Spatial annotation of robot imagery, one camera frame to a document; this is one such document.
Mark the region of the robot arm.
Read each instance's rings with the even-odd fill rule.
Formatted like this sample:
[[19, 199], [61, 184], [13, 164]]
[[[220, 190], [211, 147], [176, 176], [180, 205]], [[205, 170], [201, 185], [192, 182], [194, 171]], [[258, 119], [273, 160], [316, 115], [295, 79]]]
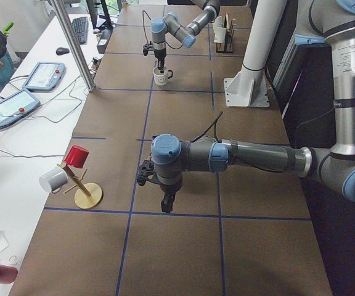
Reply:
[[220, 2], [214, 0], [191, 1], [192, 4], [201, 8], [202, 12], [187, 26], [179, 23], [175, 13], [168, 13], [160, 18], [151, 19], [152, 41], [144, 46], [146, 56], [149, 51], [154, 52], [157, 59], [157, 68], [164, 72], [166, 57], [166, 34], [170, 33], [184, 47], [190, 48], [196, 41], [196, 36], [210, 22], [215, 21], [220, 12]]
[[[219, 1], [192, 1], [203, 12], [187, 26], [176, 14], [151, 20], [157, 70], [164, 66], [165, 35], [170, 33], [183, 46], [191, 47], [202, 28], [216, 22]], [[241, 71], [224, 80], [226, 104], [249, 107], [259, 104], [259, 84], [274, 37], [288, 1], [258, 1]], [[182, 186], [183, 171], [222, 172], [228, 165], [246, 165], [272, 173], [294, 172], [325, 184], [355, 203], [355, 1], [298, 1], [296, 45], [327, 43], [332, 48], [332, 73], [336, 144], [331, 149], [254, 144], [198, 136], [180, 141], [172, 134], [155, 137], [151, 145], [149, 181], [165, 193], [162, 212], [173, 209]]]

